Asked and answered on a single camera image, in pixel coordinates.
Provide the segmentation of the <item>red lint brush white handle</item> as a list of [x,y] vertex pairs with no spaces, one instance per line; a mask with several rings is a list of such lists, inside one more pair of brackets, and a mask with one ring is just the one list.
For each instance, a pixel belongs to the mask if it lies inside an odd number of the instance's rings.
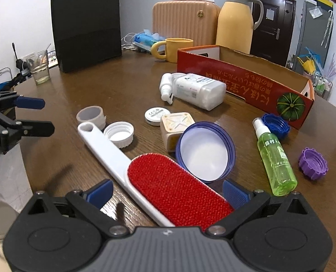
[[160,153],[129,159],[91,122],[77,131],[100,164],[161,227],[200,227],[206,230],[233,207],[216,191]]

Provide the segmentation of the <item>clear tape roll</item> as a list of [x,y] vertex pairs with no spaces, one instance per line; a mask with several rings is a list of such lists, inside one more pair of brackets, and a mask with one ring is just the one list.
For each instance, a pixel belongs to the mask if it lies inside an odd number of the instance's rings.
[[76,115],[76,120],[80,124],[83,122],[91,122],[100,130],[103,130],[106,126],[106,116],[100,106],[89,106],[81,109]]

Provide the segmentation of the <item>dark blue bottle cap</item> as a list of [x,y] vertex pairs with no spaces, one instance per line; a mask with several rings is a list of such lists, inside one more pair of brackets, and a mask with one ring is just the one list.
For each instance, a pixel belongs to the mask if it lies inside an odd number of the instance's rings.
[[274,114],[264,114],[261,119],[270,132],[275,134],[279,140],[286,138],[289,134],[290,126],[282,117]]

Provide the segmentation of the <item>glass cup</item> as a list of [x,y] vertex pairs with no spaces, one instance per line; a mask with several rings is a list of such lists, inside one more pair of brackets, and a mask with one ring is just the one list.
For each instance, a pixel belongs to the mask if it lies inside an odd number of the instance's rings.
[[31,53],[25,56],[25,61],[36,85],[41,85],[50,79],[47,50]]

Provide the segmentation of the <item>peach ribbed suitcase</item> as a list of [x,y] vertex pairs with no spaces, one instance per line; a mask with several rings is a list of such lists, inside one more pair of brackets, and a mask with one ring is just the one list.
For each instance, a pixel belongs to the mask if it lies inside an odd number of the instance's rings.
[[195,46],[214,45],[220,7],[208,0],[157,2],[152,8],[152,31],[165,38],[192,39]]

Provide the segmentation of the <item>small white round tin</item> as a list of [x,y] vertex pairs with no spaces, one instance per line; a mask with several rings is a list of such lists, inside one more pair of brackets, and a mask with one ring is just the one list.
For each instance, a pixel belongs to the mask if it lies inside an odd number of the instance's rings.
[[162,116],[168,114],[170,111],[164,107],[152,107],[145,112],[145,121],[149,125],[160,126]]

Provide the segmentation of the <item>purple bottle cap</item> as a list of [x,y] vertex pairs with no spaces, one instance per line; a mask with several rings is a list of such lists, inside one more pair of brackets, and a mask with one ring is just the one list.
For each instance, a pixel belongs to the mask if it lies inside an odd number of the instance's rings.
[[302,150],[298,165],[303,174],[311,180],[323,178],[329,170],[327,160],[322,154],[309,147]]

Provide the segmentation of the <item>cotton swab clear box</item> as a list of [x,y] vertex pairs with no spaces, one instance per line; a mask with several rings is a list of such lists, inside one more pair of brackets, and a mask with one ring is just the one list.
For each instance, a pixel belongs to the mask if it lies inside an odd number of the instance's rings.
[[193,73],[173,73],[173,96],[206,111],[221,105],[226,84]]

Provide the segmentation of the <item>large blue jar lid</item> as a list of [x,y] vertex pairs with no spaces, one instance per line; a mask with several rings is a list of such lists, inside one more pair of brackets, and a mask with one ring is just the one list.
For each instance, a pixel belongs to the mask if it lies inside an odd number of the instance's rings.
[[199,121],[179,137],[175,148],[177,163],[205,184],[223,180],[235,166],[235,145],[221,126]]

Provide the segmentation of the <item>white spray bottle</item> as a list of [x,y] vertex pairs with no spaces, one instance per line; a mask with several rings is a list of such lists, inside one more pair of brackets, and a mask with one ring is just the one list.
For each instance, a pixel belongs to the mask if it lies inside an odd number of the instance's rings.
[[184,75],[185,73],[164,73],[162,75],[159,85],[161,100],[169,105],[173,103],[173,81]]

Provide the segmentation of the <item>white ribbed bottle cap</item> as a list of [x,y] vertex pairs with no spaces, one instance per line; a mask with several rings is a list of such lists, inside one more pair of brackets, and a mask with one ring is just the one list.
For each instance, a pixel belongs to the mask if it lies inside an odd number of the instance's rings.
[[119,149],[129,146],[133,142],[134,127],[127,121],[117,121],[108,125],[103,134]]

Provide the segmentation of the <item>folded umbrella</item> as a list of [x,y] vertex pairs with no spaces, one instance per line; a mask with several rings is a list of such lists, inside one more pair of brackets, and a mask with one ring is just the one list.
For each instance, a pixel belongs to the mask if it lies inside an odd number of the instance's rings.
[[325,48],[328,47],[329,39],[330,39],[331,32],[332,32],[332,29],[333,29],[333,24],[334,24],[334,12],[333,12],[333,10],[329,10],[329,14],[330,14],[330,16],[329,16],[329,19],[327,21],[327,26],[326,26],[324,36],[323,36],[323,39],[322,39],[322,42],[321,42],[321,46],[324,46]]

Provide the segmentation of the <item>green spray bottle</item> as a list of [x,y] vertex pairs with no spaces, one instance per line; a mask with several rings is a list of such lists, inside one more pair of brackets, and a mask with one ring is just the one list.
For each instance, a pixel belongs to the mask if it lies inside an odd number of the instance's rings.
[[280,141],[261,118],[253,120],[253,127],[272,194],[277,197],[288,195],[297,187],[297,179]]

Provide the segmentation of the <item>beige square power adapter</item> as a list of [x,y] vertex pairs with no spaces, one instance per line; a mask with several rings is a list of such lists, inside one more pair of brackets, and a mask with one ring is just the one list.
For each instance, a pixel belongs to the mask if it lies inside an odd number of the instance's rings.
[[174,152],[180,136],[194,123],[194,119],[188,112],[163,115],[160,120],[160,130],[165,150]]

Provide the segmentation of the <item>blue tissue pack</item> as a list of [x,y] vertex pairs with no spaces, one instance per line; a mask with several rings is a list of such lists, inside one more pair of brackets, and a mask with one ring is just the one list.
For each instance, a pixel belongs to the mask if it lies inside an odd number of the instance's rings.
[[147,52],[151,51],[152,46],[156,42],[164,41],[165,37],[161,36],[159,33],[152,33],[150,30],[145,29],[141,33],[137,33],[133,39],[132,44],[139,50],[144,50]]

